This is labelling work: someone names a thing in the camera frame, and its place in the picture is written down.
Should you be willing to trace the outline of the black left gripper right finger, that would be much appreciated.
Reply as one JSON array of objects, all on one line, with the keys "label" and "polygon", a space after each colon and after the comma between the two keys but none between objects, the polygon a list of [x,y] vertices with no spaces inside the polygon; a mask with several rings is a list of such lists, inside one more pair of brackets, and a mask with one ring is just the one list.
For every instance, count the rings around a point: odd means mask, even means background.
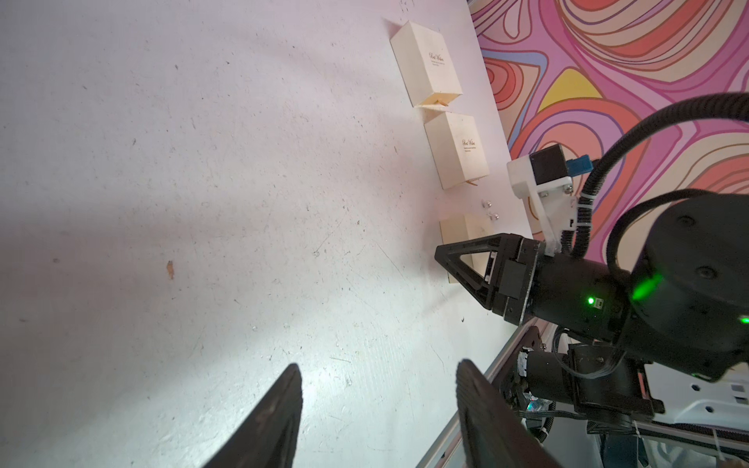
[{"label": "black left gripper right finger", "polygon": [[557,467],[473,362],[456,369],[458,419],[468,467]]}]

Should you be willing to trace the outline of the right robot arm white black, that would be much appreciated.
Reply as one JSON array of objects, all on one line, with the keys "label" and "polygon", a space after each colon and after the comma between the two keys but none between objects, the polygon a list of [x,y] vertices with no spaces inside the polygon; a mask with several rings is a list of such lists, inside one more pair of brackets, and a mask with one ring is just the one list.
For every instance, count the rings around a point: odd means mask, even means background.
[{"label": "right robot arm white black", "polygon": [[645,118],[589,170],[581,192],[559,146],[508,166],[538,212],[542,241],[495,234],[439,246],[436,261],[519,339],[494,378],[456,371],[469,467],[551,467],[543,443],[560,418],[605,440],[678,444],[719,467],[748,463],[748,386],[728,380],[748,361],[748,198],[673,190],[622,214],[603,261],[590,261],[596,198],[641,142],[682,123],[746,122],[745,93],[692,97]]}]

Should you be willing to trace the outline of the small cream jewelry box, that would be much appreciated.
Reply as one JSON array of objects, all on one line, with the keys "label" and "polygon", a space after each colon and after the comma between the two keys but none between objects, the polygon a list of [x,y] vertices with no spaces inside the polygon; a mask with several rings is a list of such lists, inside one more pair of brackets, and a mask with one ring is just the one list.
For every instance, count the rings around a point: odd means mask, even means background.
[{"label": "small cream jewelry box", "polygon": [[[440,221],[440,231],[444,244],[466,242],[495,234],[495,228],[487,216],[460,214]],[[488,253],[463,255],[461,260],[478,274],[483,274],[489,260]]]}]

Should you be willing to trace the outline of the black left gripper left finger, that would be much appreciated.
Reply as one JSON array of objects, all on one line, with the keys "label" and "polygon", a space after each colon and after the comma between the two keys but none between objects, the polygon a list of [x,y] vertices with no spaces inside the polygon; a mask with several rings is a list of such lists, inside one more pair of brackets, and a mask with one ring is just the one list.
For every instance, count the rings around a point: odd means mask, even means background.
[{"label": "black left gripper left finger", "polygon": [[293,363],[204,467],[291,467],[303,406],[302,374]]}]

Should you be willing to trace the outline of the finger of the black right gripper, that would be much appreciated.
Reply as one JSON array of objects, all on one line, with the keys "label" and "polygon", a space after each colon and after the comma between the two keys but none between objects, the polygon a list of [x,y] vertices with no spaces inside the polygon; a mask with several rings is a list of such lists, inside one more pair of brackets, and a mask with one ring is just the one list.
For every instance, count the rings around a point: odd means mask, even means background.
[{"label": "finger of the black right gripper", "polygon": [[[484,275],[492,271],[493,264],[504,259],[514,259],[524,238],[517,234],[501,233],[468,241],[440,245],[435,251],[437,261],[450,275]],[[472,255],[487,255],[487,265],[476,270],[463,260]]]},{"label": "finger of the black right gripper", "polygon": [[501,292],[504,271],[494,272],[490,282],[478,281],[478,274],[471,271],[459,272],[454,275],[456,282],[463,286],[475,298],[483,308],[493,313],[505,313],[508,296]]}]

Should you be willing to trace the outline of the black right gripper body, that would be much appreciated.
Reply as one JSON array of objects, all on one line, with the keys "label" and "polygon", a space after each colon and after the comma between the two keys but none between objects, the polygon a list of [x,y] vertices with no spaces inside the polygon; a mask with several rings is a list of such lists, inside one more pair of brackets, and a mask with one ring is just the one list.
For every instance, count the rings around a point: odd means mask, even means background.
[{"label": "black right gripper body", "polygon": [[516,234],[493,237],[493,313],[513,325],[540,318],[584,341],[616,341],[626,316],[626,294],[608,268],[558,253]]}]

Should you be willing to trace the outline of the cream drawer jewelry box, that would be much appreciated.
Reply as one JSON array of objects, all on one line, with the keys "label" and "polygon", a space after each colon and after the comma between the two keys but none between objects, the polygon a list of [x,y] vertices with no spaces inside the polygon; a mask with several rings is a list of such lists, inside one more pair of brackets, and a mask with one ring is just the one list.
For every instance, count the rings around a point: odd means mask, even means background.
[{"label": "cream drawer jewelry box", "polygon": [[408,21],[390,39],[413,107],[448,106],[462,87],[443,35]]}]

